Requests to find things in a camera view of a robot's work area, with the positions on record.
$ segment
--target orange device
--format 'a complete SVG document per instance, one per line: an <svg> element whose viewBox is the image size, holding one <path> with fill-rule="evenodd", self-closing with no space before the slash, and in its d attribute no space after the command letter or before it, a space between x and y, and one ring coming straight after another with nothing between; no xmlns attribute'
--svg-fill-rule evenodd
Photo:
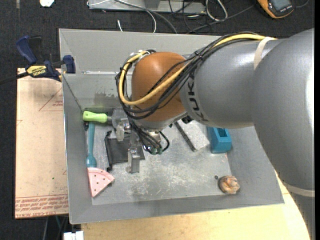
<svg viewBox="0 0 320 240"><path fill-rule="evenodd" d="M290 0L257 0L262 9L272 18L283 18L295 9Z"/></svg>

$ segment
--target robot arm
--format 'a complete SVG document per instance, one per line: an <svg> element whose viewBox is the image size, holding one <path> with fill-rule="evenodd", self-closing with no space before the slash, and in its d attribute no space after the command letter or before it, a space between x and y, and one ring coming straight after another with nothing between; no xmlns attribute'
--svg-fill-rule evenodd
<svg viewBox="0 0 320 240"><path fill-rule="evenodd" d="M120 102L140 131L160 131L186 115L210 127L254 126L314 236L314 29L264 38L223 36L187 57L142 51L119 73Z"/></svg>

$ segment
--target yellow cable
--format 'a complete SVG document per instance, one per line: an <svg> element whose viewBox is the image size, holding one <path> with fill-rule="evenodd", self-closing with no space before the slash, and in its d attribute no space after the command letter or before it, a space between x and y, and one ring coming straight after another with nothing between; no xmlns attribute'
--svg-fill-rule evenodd
<svg viewBox="0 0 320 240"><path fill-rule="evenodd" d="M221 44L223 44L225 42L232 41L232 40L237 40L237 39L253 39L253 40L259 40L260 41L260 40L262 40L264 38L265 38L265 36L263 36L263 35L250 34L250 33L235 34L235 35L226 37L225 39L222 39L221 41L219 41L213 47L216 47L216 46L219 46L219 45L221 45ZM129 66L129 64L128 64L129 62L136 61L140 56L144 55L145 53L147 53L147 51L142 51L142 52L138 53L136 56L130 58L127 61L127 63L125 64L125 66L123 67L123 69L127 70L128 66ZM158 85L152 92L148 93L146 96L142 97L141 99L134 100L134 101L127 100L124 97L124 94L122 92L122 86L123 86L123 83L124 83L125 71L122 71L122 74L121 74L120 79L119 79L119 97L120 97L121 101L124 104L130 105L130 106L139 105L141 103L146 102L147 100L152 98L154 95L156 95L159 91L161 91L165 86L171 84L177 78L177 76L185 69L185 67L187 67L193 60L189 61L186 65L184 65L182 68L180 68L176 73L174 73L171 77L169 77L167 80L165 80L162 84Z"/></svg>

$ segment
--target black floor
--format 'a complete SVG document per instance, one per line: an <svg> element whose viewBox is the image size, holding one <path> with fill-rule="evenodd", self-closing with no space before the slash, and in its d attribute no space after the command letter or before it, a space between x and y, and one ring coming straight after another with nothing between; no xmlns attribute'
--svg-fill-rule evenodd
<svg viewBox="0 0 320 240"><path fill-rule="evenodd" d="M303 5L307 0L292 0L296 5ZM23 35L42 36L42 52L45 58L53 61L60 59L59 28L99 29L118 31L120 20L124 31L152 32L151 17L142 11L115 12L91 11L86 6L87 0L55 0L52 8L41 7L39 0L0 0L0 80L15 75L17 67L26 66L26 61L19 55L15 42ZM230 16L252 6L254 0L223 0ZM199 26L195 20L181 16L174 17L163 13L175 26L177 32L186 34ZM165 21L157 17L158 33L173 33ZM224 35L241 31L252 31L277 38L287 38L315 26L315 0L282 19L272 19L263 15L256 7L235 16L225 22L205 27L197 35ZM15 141L16 141L16 82L0 85L0 240L42 239L47 218L15 220ZM62 223L65 218L59 217ZM48 239L56 239L58 223L55 217L48 220Z"/></svg>

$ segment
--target yellow clamp label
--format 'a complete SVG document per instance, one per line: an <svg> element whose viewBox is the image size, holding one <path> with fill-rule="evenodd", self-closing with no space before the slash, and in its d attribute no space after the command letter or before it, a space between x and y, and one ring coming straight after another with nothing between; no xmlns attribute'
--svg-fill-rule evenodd
<svg viewBox="0 0 320 240"><path fill-rule="evenodd" d="M28 72L28 74L36 77L38 75L46 73L46 69L47 68L44 65L35 65L35 66L29 67L26 71Z"/></svg>

